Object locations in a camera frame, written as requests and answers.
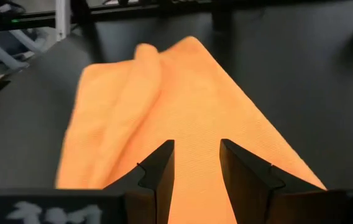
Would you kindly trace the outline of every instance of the microfiber cloth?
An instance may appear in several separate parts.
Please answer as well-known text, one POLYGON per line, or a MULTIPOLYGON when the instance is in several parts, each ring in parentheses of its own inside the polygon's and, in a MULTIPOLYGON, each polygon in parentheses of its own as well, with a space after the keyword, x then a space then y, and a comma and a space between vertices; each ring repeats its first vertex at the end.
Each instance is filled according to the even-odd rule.
POLYGON ((167 139, 175 140, 169 223, 236 223, 220 140, 325 189, 253 102, 194 37, 158 53, 83 71, 63 143, 59 189, 103 189, 167 139))

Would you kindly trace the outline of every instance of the towel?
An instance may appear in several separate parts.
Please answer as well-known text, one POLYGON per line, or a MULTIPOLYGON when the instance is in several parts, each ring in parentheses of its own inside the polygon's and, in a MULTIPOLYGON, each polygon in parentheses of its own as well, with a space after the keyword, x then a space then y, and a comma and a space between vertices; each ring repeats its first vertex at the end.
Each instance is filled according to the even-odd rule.
POLYGON ((219 161, 222 138, 325 189, 194 37, 83 71, 58 170, 59 189, 103 189, 175 140, 169 223, 236 223, 219 161))

